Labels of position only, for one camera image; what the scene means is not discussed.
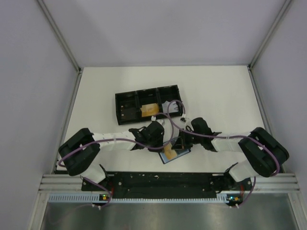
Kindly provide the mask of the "blue leather card holder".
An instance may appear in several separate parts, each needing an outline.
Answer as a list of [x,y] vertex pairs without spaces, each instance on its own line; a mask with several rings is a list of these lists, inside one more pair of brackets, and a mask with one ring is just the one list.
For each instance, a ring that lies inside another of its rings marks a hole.
[[159,152],[160,159],[163,164],[167,164],[177,158],[180,158],[188,153],[190,153],[190,149],[172,149],[172,144],[169,143],[164,149]]

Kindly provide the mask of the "gold credit card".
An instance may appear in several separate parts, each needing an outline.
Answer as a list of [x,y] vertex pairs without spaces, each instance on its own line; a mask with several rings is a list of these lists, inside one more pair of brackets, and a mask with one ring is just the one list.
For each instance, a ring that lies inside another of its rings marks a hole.
[[172,149],[171,144],[164,147],[164,154],[169,161],[177,157],[177,153]]

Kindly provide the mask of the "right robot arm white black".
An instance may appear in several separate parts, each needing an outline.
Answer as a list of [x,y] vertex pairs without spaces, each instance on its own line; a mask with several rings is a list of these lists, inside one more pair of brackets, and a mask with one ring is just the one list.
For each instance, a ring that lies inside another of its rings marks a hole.
[[241,152],[246,160],[231,165],[224,172],[224,184],[228,189],[234,190],[247,178],[260,175],[271,177],[279,173],[281,166],[289,159],[289,153],[264,128],[257,127],[247,134],[225,135],[213,132],[207,122],[195,118],[190,122],[183,117],[180,127],[172,125],[179,130],[179,144],[184,149],[193,145],[201,145],[211,152]]

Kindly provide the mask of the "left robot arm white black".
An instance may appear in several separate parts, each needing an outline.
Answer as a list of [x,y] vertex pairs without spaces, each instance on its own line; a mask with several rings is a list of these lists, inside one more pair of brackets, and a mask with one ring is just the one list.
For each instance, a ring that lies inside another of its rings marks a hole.
[[119,133],[92,133],[80,129],[59,148],[58,166],[65,167],[70,176],[80,175],[92,181],[98,190],[107,188],[109,179],[97,156],[101,151],[141,150],[159,151],[163,145],[164,124],[152,121],[142,128],[130,128]]

